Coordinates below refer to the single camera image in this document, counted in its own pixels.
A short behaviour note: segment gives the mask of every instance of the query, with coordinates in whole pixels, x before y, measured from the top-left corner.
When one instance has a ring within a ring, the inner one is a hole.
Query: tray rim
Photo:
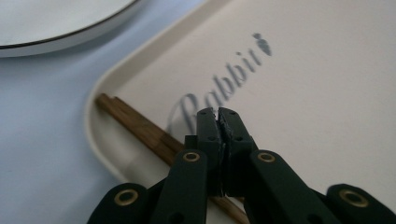
[[[182,16],[179,20],[166,27],[162,31],[160,31],[157,35],[149,39],[146,43],[142,44],[137,50],[133,51],[131,54],[126,56],[124,59],[116,63],[113,67],[107,70],[94,84],[85,104],[84,108],[84,133],[87,138],[87,141],[90,145],[90,149],[93,154],[97,157],[97,159],[109,170],[111,174],[113,174],[119,181],[128,181],[128,178],[118,169],[99,149],[97,142],[94,140],[94,134],[92,132],[92,111],[94,110],[94,100],[100,94],[99,90],[105,85],[106,80],[112,78],[112,75],[116,70],[118,70],[121,66],[128,63],[132,60],[132,58],[139,56],[142,52],[144,52],[148,47],[152,46],[156,42],[161,42],[162,37],[171,33],[178,26],[182,25],[188,18],[194,17],[199,11],[204,9],[205,7],[216,3],[217,1],[213,0],[205,0],[200,3],[196,8],[188,12],[186,15]]]

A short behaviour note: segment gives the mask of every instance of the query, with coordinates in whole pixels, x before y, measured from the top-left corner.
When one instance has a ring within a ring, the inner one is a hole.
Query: white tray
[[[180,141],[192,134],[198,109],[220,103],[312,189],[348,183],[396,211],[391,7],[206,1],[98,81],[85,115],[92,150],[122,181],[150,187],[167,166],[100,111],[95,97],[119,96]],[[228,222],[212,208],[208,219]]]

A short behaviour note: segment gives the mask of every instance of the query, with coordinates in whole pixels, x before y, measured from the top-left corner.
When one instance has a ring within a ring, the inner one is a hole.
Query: brass screw
[[[275,157],[267,152],[262,152],[259,155],[257,155],[257,158],[261,161],[265,162],[273,162],[275,161]]]
[[[122,195],[124,194],[131,194],[132,197],[127,197],[127,199],[122,199]],[[119,205],[119,206],[126,206],[129,205],[131,203],[134,203],[134,201],[136,201],[136,199],[138,198],[139,194],[137,193],[136,190],[134,189],[124,189],[122,191],[120,191],[116,197],[114,197],[114,202]]]
[[[341,189],[339,195],[345,202],[356,207],[367,207],[369,205],[369,201],[366,198],[353,190]]]
[[[200,158],[200,155],[195,152],[188,152],[183,156],[183,160],[185,161],[198,161]]]

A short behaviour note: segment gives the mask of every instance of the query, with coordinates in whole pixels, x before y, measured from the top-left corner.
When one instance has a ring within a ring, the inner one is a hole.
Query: logo
[[[200,97],[193,93],[187,93],[174,104],[167,121],[167,131],[170,134],[175,136],[177,130],[183,130],[181,132],[184,136],[186,129],[189,134],[194,134],[196,113],[206,107],[216,109],[223,106],[239,89],[243,88],[250,78],[253,78],[253,74],[261,69],[262,56],[272,56],[271,48],[261,34],[256,33],[252,37],[252,43],[256,44],[254,49],[247,49],[246,53],[237,51],[235,54],[241,59],[240,64],[225,63],[226,75],[212,77],[213,89]]]

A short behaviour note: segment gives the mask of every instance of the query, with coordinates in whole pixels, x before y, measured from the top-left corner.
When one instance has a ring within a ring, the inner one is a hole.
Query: wooden chopstick
[[[183,149],[183,145],[174,137],[146,119],[120,98],[111,99],[102,93],[96,99],[96,104],[168,165],[172,165],[176,154]],[[210,197],[210,200],[236,223],[249,223],[246,214],[228,198]]]

